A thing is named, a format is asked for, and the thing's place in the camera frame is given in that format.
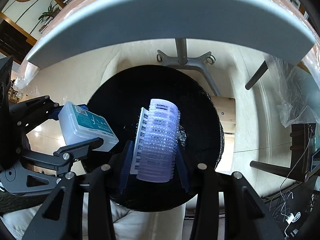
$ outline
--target chair caster wheel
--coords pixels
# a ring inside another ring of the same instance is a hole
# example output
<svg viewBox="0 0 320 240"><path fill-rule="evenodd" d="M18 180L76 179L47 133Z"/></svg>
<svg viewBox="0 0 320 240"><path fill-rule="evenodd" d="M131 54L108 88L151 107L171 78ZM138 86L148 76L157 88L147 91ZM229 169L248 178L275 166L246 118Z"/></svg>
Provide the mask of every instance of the chair caster wheel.
<svg viewBox="0 0 320 240"><path fill-rule="evenodd" d="M163 58L161 57L161 55L157 54L157 61L158 62L162 62L163 61Z"/></svg>
<svg viewBox="0 0 320 240"><path fill-rule="evenodd" d="M211 55L210 57L207 58L207 62L210 65L213 65L216 62L216 58L213 55Z"/></svg>

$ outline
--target office chair base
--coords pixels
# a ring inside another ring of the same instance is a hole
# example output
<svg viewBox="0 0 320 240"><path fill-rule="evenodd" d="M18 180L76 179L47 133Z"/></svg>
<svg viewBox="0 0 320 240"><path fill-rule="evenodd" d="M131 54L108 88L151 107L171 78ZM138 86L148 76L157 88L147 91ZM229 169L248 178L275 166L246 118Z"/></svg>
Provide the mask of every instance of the office chair base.
<svg viewBox="0 0 320 240"><path fill-rule="evenodd" d="M169 57L165 53L163 53L161 50L157 51L157 61L161 62L162 66L171 67L174 69L186 69L186 70L196 70L199 71L209 84L210 88L212 89L215 96L220 97L221 94L219 92L219 89L217 88L216 84L214 83L209 71L204 66L204 61L207 61L209 64L213 65L216 61L216 58L211 54L211 52L207 52L200 57L187 57L187 62L185 64L180 64L179 60L181 62L181 58L178 57Z"/></svg>

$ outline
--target teal label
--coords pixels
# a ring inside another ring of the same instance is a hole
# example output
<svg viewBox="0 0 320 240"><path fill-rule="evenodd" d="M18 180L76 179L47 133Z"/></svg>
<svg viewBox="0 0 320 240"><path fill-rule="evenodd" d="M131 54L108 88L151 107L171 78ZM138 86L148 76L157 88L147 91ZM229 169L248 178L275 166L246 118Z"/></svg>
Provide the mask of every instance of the teal label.
<svg viewBox="0 0 320 240"><path fill-rule="evenodd" d="M86 111L79 106L72 105L72 107L80 126L89 129L101 130L107 132L108 135L114 136L107 122L101 116Z"/></svg>

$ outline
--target chair leg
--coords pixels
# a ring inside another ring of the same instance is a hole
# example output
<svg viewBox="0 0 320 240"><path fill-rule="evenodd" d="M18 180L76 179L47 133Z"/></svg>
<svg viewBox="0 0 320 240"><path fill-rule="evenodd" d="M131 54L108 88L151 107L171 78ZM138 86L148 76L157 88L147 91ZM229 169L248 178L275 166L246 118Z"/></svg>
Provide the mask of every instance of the chair leg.
<svg viewBox="0 0 320 240"><path fill-rule="evenodd" d="M261 66L258 68L258 70L254 73L252 78L248 81L248 83L245 85L245 89L249 90L253 87L253 85L262 77L262 75L268 70L268 66L266 61L264 61Z"/></svg>
<svg viewBox="0 0 320 240"><path fill-rule="evenodd" d="M278 166L278 165L272 165L269 163L261 163L256 161L250 162L250 167L256 168L261 171L266 171L281 177L287 177L289 174L291 168Z"/></svg>

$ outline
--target black circular platform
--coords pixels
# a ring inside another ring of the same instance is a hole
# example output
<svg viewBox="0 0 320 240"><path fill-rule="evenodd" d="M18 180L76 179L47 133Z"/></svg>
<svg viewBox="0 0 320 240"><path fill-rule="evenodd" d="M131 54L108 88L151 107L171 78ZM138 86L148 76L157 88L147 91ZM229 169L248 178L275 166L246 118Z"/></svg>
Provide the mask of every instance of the black circular platform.
<svg viewBox="0 0 320 240"><path fill-rule="evenodd" d="M194 153L199 162L215 167L223 151L223 131L210 96L188 75L158 65L117 73L89 100L89 111L103 116L119 139L111 152L117 154L127 140L135 141L141 107L149 109L152 98L168 100L178 107L180 125L187 136L185 150ZM129 209L156 212L177 207L193 196L181 187L175 168L173 179L165 183L146 182L129 175L126 189L111 199Z"/></svg>

